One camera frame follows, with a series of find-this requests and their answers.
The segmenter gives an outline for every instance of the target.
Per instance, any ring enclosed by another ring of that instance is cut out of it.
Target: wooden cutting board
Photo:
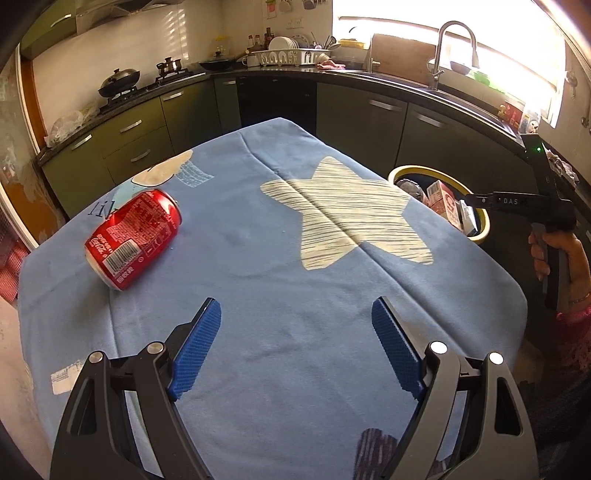
[[[428,85],[431,72],[427,62],[435,57],[435,45],[376,33],[372,40],[372,55],[374,61],[381,63],[374,67],[375,72]]]

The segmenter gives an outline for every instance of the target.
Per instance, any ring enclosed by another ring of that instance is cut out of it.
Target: star pattern
[[[304,268],[326,268],[363,242],[429,265],[433,256],[402,216],[410,196],[383,180],[364,180],[325,157],[310,180],[273,180],[263,193],[303,215]]]

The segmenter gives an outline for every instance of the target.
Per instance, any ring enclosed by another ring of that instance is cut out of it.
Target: countertop
[[[493,116],[488,112],[481,110],[477,106],[470,105],[468,102],[448,93],[431,92],[427,90],[425,86],[418,83],[381,74],[374,74],[369,77],[369,74],[364,72],[355,72],[351,70],[331,72],[319,70],[315,67],[274,66],[254,67],[248,69],[246,67],[239,67],[233,70],[225,70],[224,72],[196,73],[194,76],[186,77],[176,82],[171,82],[167,85],[154,88],[143,95],[136,96],[129,101],[122,103],[117,108],[103,115],[98,115],[93,118],[61,144],[53,148],[44,148],[39,155],[36,156],[35,163],[39,167],[43,166],[68,145],[83,138],[88,132],[98,127],[103,122],[106,122],[114,116],[117,116],[140,103],[156,98],[157,96],[212,78],[269,75],[311,79],[316,82],[347,86],[379,95],[389,96],[404,102],[414,103],[429,108],[442,115],[446,115],[449,118],[479,131],[521,157],[525,153],[520,137],[515,135],[508,126],[503,125],[502,122],[499,122],[496,119],[495,121],[491,120]]]

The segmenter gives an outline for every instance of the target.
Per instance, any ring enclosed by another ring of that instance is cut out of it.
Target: dish rack
[[[259,63],[266,67],[267,65],[315,65],[321,53],[330,57],[330,50],[320,50],[315,48],[286,48],[283,50],[262,50],[254,52]]]

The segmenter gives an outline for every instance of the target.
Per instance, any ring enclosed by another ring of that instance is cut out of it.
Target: blue tablecloth
[[[110,290],[83,243],[110,210],[161,182],[180,232],[129,289]],[[371,325],[381,295],[428,338],[515,359],[527,311],[516,282],[429,208],[276,119],[134,177],[35,250],[20,278],[22,347],[53,443],[90,352],[135,355],[214,297],[222,326],[177,403],[214,477],[349,479],[362,433],[399,439],[416,405]]]

